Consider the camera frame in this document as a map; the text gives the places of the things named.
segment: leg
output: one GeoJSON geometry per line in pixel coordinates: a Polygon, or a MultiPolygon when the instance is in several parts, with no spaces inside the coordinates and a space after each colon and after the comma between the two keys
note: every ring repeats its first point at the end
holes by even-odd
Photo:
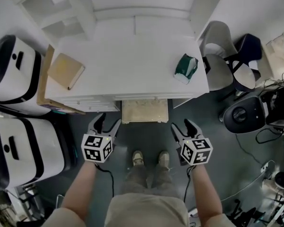
{"type": "Polygon", "coordinates": [[[146,177],[143,155],[140,151],[135,151],[133,153],[133,167],[121,187],[121,194],[145,193],[147,190],[146,177]]]}
{"type": "Polygon", "coordinates": [[[179,198],[177,190],[169,175],[169,154],[163,151],[159,156],[159,163],[156,166],[154,179],[152,182],[153,193],[155,195],[179,198]]]}

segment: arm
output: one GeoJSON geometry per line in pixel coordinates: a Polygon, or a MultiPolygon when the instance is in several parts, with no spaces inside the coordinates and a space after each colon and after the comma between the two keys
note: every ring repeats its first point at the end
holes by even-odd
{"type": "Polygon", "coordinates": [[[88,213],[96,171],[95,164],[86,161],[66,192],[61,205],[62,208],[75,212],[82,220],[88,213]]]}
{"type": "Polygon", "coordinates": [[[222,214],[222,204],[204,165],[192,171],[196,205],[202,226],[214,216],[222,214]]]}

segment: person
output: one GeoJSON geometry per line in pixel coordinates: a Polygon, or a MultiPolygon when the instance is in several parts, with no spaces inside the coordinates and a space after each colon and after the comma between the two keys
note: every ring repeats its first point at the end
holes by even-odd
{"type": "MultiPolygon", "coordinates": [[[[43,227],[84,227],[88,214],[96,167],[85,162],[66,192],[61,208],[56,209],[43,227]]],[[[204,165],[192,171],[196,207],[203,227],[234,227],[222,213],[219,196],[204,165]]],[[[155,168],[152,188],[146,184],[146,168],[140,151],[133,154],[133,167],[126,177],[120,195],[108,207],[106,227],[187,227],[189,218],[185,203],[179,198],[169,175],[169,154],[163,151],[155,168]]]]}

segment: khaki pants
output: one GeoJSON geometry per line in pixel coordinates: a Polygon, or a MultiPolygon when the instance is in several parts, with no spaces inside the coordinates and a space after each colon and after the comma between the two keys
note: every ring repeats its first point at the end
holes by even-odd
{"type": "Polygon", "coordinates": [[[146,178],[147,172],[144,165],[133,166],[121,187],[121,194],[144,193],[179,198],[166,167],[157,164],[151,189],[147,188],[146,178]]]}

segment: gray floor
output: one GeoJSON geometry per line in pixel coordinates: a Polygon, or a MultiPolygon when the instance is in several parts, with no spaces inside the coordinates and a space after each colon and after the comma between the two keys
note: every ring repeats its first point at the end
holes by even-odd
{"type": "MultiPolygon", "coordinates": [[[[260,175],[260,165],[250,156],[246,155],[238,146],[235,135],[226,130],[219,122],[218,114],[231,103],[232,98],[221,103],[217,99],[226,91],[219,93],[211,92],[199,98],[192,99],[188,103],[172,109],[169,102],[168,123],[130,123],[121,125],[119,134],[115,140],[116,148],[109,160],[102,168],[112,171],[115,178],[115,192],[118,193],[120,185],[131,167],[131,154],[139,149],[144,154],[144,162],[150,176],[151,170],[157,163],[157,157],[162,150],[170,153],[170,173],[181,196],[187,184],[186,168],[180,166],[175,149],[178,147],[170,131],[172,122],[176,123],[182,130],[185,129],[183,120],[188,118],[197,123],[203,130],[204,136],[208,137],[213,145],[213,153],[206,169],[221,199],[236,193],[260,175]]],[[[62,173],[58,176],[46,179],[38,184],[42,197],[55,203],[57,194],[65,194],[78,172],[83,156],[80,150],[82,136],[87,132],[88,123],[96,113],[88,113],[82,116],[68,116],[73,135],[78,149],[79,163],[75,169],[62,173]]],[[[121,113],[108,113],[106,125],[121,117],[121,113]]],[[[251,152],[260,162],[274,160],[281,169],[284,169],[284,138],[276,141],[257,144],[255,135],[257,132],[241,134],[238,136],[242,147],[251,152]]],[[[262,139],[274,137],[269,132],[263,132],[262,139]]],[[[252,207],[261,207],[266,198],[262,192],[262,177],[254,182],[249,188],[238,195],[223,201],[226,213],[231,212],[236,198],[242,200],[243,210],[252,207]]],[[[195,207],[194,190],[190,186],[186,197],[187,209],[195,207]]],[[[111,178],[109,174],[97,173],[92,203],[89,208],[87,225],[101,227],[104,224],[107,208],[112,197],[111,178]]]]}

